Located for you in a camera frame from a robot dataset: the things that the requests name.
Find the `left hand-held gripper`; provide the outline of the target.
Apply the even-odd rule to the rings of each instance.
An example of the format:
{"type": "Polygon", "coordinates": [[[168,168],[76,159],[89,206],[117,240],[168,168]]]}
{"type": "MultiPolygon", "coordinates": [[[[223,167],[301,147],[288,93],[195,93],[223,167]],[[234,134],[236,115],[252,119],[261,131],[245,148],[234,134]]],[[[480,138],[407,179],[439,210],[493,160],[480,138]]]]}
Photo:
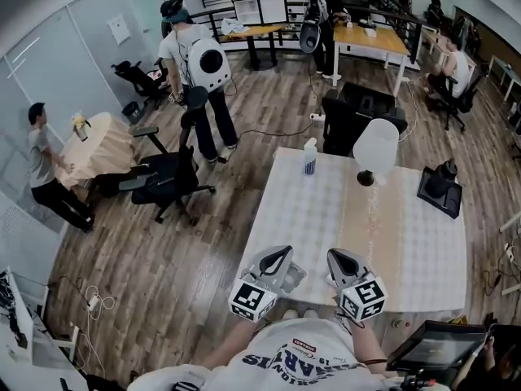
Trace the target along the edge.
{"type": "Polygon", "coordinates": [[[258,322],[279,297],[291,294],[307,276],[307,271],[292,261],[291,245],[266,248],[252,256],[234,281],[228,306],[231,313],[258,322]]]}

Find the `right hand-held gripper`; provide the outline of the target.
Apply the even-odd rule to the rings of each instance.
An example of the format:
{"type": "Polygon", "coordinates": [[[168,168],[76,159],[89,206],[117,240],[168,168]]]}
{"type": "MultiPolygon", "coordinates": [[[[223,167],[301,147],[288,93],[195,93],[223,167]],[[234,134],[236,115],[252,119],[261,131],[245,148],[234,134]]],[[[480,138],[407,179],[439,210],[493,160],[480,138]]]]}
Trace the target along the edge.
{"type": "Polygon", "coordinates": [[[325,281],[336,286],[339,308],[353,321],[364,322],[383,312],[387,290],[365,258],[345,249],[327,252],[330,274],[325,281]]]}

